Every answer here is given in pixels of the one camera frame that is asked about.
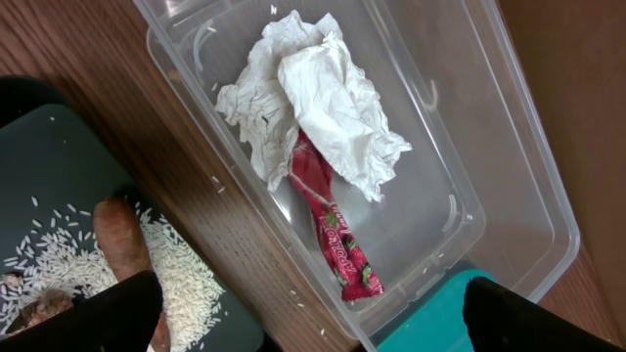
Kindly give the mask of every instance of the red plastic wrapper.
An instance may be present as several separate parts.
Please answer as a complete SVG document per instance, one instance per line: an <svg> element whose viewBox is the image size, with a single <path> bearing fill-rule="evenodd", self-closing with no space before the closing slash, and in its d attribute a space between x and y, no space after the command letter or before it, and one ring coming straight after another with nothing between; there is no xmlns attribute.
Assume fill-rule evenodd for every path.
<svg viewBox="0 0 626 352"><path fill-rule="evenodd" d="M379 277L333 198L333 169L302 131L293 149L289 177L311 206L320 247L342 287L341 299L354 301L382 294Z"/></svg>

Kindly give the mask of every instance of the tissue paper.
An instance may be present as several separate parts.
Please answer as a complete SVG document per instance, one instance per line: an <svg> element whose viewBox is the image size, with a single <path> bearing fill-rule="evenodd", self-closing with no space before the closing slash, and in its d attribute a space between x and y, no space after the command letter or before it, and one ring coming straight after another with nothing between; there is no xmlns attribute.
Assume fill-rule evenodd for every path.
<svg viewBox="0 0 626 352"><path fill-rule="evenodd" d="M331 15L313 25L294 11L268 24L216 108L240 125L240 140L252 145L252 167L270 191L289 173L299 128L367 200L381 200L380 185L395 177L400 153L411 149L389 131L380 95L352 63Z"/></svg>
<svg viewBox="0 0 626 352"><path fill-rule="evenodd" d="M395 177L393 165L411 145L389 131L380 95L340 34L284 58L278 76L315 148L367 200L380 201L380 185Z"/></svg>

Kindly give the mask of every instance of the uncooked rice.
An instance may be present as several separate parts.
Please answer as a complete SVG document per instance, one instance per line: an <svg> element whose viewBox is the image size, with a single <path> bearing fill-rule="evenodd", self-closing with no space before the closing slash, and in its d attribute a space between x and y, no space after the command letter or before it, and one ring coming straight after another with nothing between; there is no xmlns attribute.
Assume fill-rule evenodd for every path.
<svg viewBox="0 0 626 352"><path fill-rule="evenodd" d="M214 316L221 309L217 300L224 289L162 215L153 221L150 210L147 210L139 218L153 268L163 289L163 309L170 329L171 351L187 351L221 322ZM4 261L7 266L19 264L16 269L23 270L23 286L18 288L19 292L9 291L9 294L4 292L6 288L2 286L4 304L0 314L0 334L5 334L20 310L36 301L46 289L61 289L72 297L82 294L88 298L117 283L98 247L95 234L91 235L91 232L87 233L83 245L90 244L86 242L91 239L95 249L85 247L77 250L71 233L57 228L54 234L41 236L35 244L38 252L32 259L26 258L18 263L17 259L22 258L19 252L19 257ZM27 251L31 252L32 248L29 246Z"/></svg>

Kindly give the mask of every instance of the clear plastic container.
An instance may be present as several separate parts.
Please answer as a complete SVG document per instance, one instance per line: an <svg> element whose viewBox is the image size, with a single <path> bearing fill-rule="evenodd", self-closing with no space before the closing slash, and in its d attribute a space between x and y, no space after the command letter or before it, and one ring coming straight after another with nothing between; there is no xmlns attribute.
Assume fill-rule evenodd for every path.
<svg viewBox="0 0 626 352"><path fill-rule="evenodd" d="M538 301L575 258L578 228L493 0L135 3L150 24L156 64L199 129L337 322L369 350L370 336L460 260ZM386 287L354 305L340 299L305 200L288 181L266 190L249 145L214 108L214 85L234 83L262 28L291 10L307 22L337 19L390 129L414 147L382 187L381 203L334 180L339 207ZM208 25L217 32L198 34Z"/></svg>

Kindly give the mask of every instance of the teal plastic object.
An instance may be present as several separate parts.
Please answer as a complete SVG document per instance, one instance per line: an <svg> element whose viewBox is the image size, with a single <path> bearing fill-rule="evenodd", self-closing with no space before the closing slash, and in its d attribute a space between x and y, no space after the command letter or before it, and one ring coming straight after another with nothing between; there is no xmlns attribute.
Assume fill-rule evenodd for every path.
<svg viewBox="0 0 626 352"><path fill-rule="evenodd" d="M481 270L452 277L427 303L379 345L380 352L472 352L463 321L466 285L475 277L494 280Z"/></svg>

